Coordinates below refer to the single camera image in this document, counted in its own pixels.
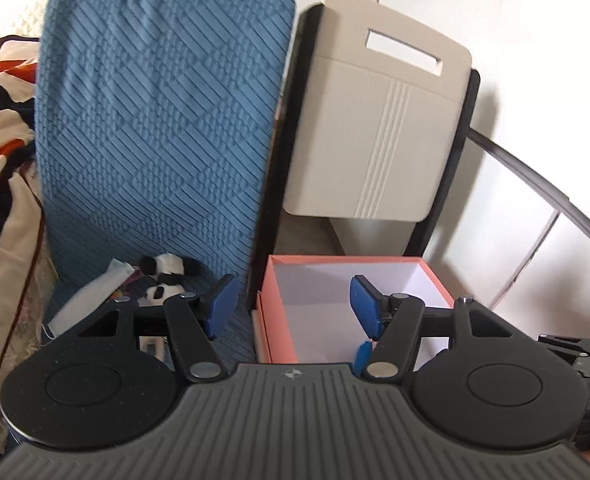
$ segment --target rectangular cutout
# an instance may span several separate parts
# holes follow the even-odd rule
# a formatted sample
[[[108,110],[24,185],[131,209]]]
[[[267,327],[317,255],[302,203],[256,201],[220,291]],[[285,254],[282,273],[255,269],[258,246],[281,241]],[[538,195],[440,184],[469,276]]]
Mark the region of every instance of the rectangular cutout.
[[[411,64],[434,75],[441,75],[441,59],[416,49],[400,40],[394,40],[374,30],[369,30],[366,48],[386,54],[405,63]]]

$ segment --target panda ear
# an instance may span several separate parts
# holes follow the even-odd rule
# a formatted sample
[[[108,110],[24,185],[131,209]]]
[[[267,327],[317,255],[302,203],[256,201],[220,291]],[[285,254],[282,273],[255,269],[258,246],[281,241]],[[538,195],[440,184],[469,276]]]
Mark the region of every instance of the panda ear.
[[[182,258],[184,263],[184,276],[199,276],[200,275],[200,261],[195,258]]]
[[[157,261],[153,256],[142,256],[139,261],[139,270],[147,276],[154,276],[157,273]]]

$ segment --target chair backrest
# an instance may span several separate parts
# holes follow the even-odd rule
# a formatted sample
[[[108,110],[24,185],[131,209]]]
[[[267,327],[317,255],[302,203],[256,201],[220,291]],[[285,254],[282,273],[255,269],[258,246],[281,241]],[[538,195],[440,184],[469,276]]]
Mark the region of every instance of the chair backrest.
[[[294,0],[50,0],[37,156],[75,290],[117,258],[246,279]]]

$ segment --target open box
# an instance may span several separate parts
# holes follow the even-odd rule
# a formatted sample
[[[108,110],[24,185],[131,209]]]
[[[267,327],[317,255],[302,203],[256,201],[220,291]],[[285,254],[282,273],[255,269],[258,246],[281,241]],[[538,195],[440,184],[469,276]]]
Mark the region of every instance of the open box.
[[[405,292],[426,306],[453,306],[422,258],[270,256],[253,313],[259,361],[353,362],[367,340],[349,303],[349,283],[355,274],[366,276],[383,294]],[[417,365],[447,344],[447,338],[423,340]]]

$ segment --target panda stuffed animal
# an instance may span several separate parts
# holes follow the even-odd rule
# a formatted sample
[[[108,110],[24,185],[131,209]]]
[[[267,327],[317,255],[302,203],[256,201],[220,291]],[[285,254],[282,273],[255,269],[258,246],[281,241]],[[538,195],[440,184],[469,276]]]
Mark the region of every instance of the panda stuffed animal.
[[[181,258],[175,254],[144,256],[139,262],[139,270],[151,276],[157,282],[146,290],[143,298],[138,300],[139,306],[155,306],[163,304],[168,298],[185,292],[182,286],[184,276],[199,276],[200,263],[193,258]],[[159,336],[140,336],[139,347],[155,346],[155,357],[164,361],[164,338]]]

